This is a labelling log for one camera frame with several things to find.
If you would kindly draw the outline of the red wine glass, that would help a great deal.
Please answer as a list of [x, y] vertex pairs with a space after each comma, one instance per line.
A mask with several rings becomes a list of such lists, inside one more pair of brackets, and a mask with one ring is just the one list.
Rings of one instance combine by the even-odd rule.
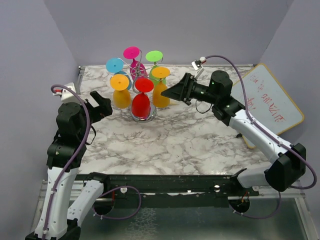
[[139, 78], [134, 86], [140, 93], [132, 101], [131, 112], [139, 118], [147, 117], [150, 113], [150, 99], [147, 93], [153, 90], [154, 84], [148, 78]]

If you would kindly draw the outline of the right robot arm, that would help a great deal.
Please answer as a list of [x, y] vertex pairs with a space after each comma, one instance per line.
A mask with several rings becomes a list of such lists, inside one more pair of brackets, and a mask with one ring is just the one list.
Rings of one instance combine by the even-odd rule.
[[222, 70], [211, 74], [209, 85], [197, 83], [196, 77], [185, 73], [174, 86], [164, 90], [161, 95], [190, 105], [191, 100], [199, 100], [212, 105], [214, 116], [241, 133], [265, 155], [270, 166], [243, 169], [233, 175], [229, 189], [240, 196], [254, 186], [270, 186], [278, 192], [290, 188], [306, 172], [301, 157], [306, 157], [306, 148], [298, 143], [292, 145], [273, 132], [260, 130], [258, 121], [248, 117], [245, 106], [231, 96], [233, 82]]

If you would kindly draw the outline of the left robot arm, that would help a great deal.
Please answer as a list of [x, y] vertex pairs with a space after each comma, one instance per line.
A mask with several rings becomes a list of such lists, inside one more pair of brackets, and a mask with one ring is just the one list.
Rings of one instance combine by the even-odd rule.
[[97, 102], [88, 100], [63, 103], [56, 117], [58, 130], [47, 150], [48, 183], [39, 222], [26, 236], [27, 240], [78, 240], [81, 225], [98, 197], [106, 197], [111, 190], [109, 178], [95, 173], [77, 199], [70, 204], [73, 184], [87, 149], [92, 124], [113, 113], [111, 100], [92, 91]]

